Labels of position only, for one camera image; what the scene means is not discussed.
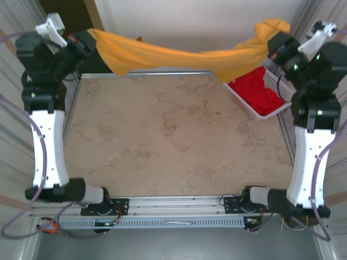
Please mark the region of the red cloth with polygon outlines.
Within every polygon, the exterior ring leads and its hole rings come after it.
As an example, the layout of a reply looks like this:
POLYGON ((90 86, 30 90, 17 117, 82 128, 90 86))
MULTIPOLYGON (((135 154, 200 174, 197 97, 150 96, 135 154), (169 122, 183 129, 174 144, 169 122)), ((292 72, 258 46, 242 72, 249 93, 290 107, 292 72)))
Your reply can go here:
POLYGON ((266 68, 261 66, 228 83, 261 116, 268 115, 285 103, 275 91, 265 87, 265 73, 266 68))

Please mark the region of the aluminium mounting rail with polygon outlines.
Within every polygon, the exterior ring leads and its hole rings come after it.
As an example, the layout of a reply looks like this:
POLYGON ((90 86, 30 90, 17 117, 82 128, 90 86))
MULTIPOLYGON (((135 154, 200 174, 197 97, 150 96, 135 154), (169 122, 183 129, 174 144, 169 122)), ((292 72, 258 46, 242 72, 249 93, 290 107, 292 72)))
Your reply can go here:
MULTIPOLYGON (((130 200, 127 216, 180 216, 180 215, 215 215, 225 214, 223 197, 238 196, 240 194, 228 194, 221 196, 159 196, 159 197, 117 197, 130 200)), ((62 209, 62 204, 73 203, 70 206, 72 213, 81 215, 83 206, 88 204, 100 204, 110 200, 105 188, 88 188, 82 195, 49 194, 44 190, 38 200, 45 206, 34 206, 29 212, 31 217, 52 217, 62 209)))

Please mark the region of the white door frame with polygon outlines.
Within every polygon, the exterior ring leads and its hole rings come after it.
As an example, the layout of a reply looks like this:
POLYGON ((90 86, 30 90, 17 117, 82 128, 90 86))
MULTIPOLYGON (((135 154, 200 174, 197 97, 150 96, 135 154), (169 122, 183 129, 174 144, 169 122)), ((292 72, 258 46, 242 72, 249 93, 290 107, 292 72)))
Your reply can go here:
POLYGON ((110 0, 94 0, 102 26, 105 31, 116 33, 110 0))

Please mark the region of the orange handled pliers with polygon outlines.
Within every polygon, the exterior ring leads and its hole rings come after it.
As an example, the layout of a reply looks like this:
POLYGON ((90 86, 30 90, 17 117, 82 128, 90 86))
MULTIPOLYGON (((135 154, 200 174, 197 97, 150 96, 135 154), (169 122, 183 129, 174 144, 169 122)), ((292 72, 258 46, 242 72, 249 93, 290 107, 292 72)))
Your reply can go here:
POLYGON ((41 220, 44 222, 44 225, 37 224, 37 231, 51 235, 62 235, 73 238, 73 235, 60 228, 60 225, 54 219, 49 217, 41 217, 41 220))

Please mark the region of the small controller board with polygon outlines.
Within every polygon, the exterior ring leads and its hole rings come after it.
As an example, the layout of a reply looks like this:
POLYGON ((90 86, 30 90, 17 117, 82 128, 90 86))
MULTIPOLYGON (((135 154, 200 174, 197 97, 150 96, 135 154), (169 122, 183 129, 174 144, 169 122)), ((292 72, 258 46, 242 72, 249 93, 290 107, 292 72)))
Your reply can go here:
POLYGON ((111 227, 114 227, 117 223, 118 221, 115 219, 110 221, 106 221, 106 220, 96 221, 94 223, 93 231, 95 233, 106 233, 106 232, 109 232, 111 230, 111 227))
POLYGON ((244 217, 243 220, 247 232, 257 231, 262 224, 262 218, 260 216, 244 217))

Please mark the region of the small silver wrench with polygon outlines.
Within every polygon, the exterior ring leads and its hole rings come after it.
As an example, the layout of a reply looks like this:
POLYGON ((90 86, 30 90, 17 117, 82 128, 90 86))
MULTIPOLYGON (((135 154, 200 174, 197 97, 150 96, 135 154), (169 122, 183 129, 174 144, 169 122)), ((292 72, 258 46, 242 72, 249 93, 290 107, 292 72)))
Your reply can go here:
POLYGON ((163 223, 172 225, 194 225, 195 222, 193 220, 165 219, 163 223))

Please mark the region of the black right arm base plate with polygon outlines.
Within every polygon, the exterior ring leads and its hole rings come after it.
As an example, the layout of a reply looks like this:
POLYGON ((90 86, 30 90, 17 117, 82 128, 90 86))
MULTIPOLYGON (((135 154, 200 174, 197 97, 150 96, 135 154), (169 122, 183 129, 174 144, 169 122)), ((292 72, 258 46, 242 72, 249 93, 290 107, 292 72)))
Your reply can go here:
POLYGON ((262 204, 244 203, 243 196, 223 197, 223 206, 225 214, 252 214, 252 213, 270 213, 269 208, 262 204))

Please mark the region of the white plastic mesh basket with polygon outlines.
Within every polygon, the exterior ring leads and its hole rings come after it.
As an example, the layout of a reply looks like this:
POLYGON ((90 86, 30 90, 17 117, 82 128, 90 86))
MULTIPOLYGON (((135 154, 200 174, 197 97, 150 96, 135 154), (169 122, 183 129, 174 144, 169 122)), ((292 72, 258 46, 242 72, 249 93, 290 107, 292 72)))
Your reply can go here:
POLYGON ((259 115, 250 105, 248 105, 233 89, 228 86, 228 83, 223 83, 222 88, 225 94, 234 101, 243 112, 245 112, 253 121, 261 121, 265 119, 269 119, 285 109, 289 108, 291 105, 291 97, 294 94, 293 90, 288 87, 285 83, 280 81, 278 77, 276 77, 273 73, 271 73, 268 69, 266 69, 266 73, 264 76, 265 87, 270 88, 275 91, 280 98, 284 100, 284 104, 280 106, 275 111, 269 113, 266 116, 259 115))

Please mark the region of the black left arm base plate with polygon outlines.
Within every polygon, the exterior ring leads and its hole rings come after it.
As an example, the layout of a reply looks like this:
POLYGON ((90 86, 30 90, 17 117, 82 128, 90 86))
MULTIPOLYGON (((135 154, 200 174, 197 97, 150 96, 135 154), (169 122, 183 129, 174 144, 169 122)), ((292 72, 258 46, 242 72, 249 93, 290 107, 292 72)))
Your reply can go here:
POLYGON ((111 198, 100 204, 88 204, 81 208, 82 216, 127 216, 130 200, 111 198))

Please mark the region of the mustard yellow t-shirt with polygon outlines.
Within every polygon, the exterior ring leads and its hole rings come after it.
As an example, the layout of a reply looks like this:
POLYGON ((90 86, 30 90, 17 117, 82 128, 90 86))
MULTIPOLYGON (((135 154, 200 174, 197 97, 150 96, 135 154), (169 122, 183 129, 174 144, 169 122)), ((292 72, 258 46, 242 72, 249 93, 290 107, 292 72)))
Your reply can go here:
POLYGON ((227 82, 257 68, 269 54, 268 41, 277 33, 288 34, 290 24, 267 18, 254 27, 255 37, 236 47, 198 53, 159 47, 93 28, 87 31, 95 39, 101 59, 118 76, 135 69, 175 67, 209 70, 227 82))

